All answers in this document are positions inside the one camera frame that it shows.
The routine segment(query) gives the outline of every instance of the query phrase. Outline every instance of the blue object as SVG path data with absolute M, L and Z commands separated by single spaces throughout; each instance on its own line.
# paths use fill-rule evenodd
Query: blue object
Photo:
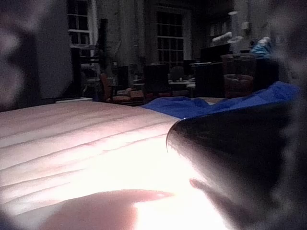
M 261 104 L 289 101 L 294 99 L 298 92 L 298 87 L 278 81 L 268 89 L 260 90 L 248 97 L 225 99 L 214 105 L 209 105 L 200 98 L 168 97 L 157 98 L 143 105 L 142 108 L 183 119 Z
M 257 58 L 270 58 L 272 55 L 272 47 L 271 44 L 268 43 L 266 45 L 257 44 L 250 51 L 253 54 L 257 54 Z

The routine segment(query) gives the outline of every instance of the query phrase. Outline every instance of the blue fabric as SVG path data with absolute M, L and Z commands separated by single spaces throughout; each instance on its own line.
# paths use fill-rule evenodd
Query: blue fabric
M 214 105 L 209 105 L 199 98 L 168 97 L 155 99 L 142 107 L 183 119 L 261 104 L 289 101 L 294 99 L 298 92 L 298 87 L 278 81 L 268 89 L 255 92 L 248 97 L 225 99 Z
M 253 54 L 257 54 L 257 58 L 270 58 L 272 47 L 270 43 L 268 43 L 265 46 L 261 44 L 257 44 L 254 46 L 254 48 L 252 48 L 250 52 Z

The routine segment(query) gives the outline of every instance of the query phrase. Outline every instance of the window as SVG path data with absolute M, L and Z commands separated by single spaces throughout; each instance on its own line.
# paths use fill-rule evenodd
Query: window
M 181 14 L 157 12 L 158 60 L 170 69 L 182 66 L 184 59 L 183 17 Z
M 71 46 L 82 48 L 94 44 L 95 20 L 93 18 L 93 0 L 67 0 L 68 28 Z M 88 56 L 89 50 L 80 51 L 81 56 Z

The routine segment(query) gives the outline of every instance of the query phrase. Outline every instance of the computer monitor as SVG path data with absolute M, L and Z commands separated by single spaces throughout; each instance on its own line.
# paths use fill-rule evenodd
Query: computer monitor
M 204 62 L 222 62 L 221 56 L 230 53 L 230 45 L 213 46 L 201 50 Z

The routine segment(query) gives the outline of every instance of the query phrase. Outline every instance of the cup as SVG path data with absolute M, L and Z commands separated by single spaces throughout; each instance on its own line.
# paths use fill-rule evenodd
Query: cup
M 256 57 L 253 54 L 223 55 L 226 98 L 244 97 L 253 93 Z

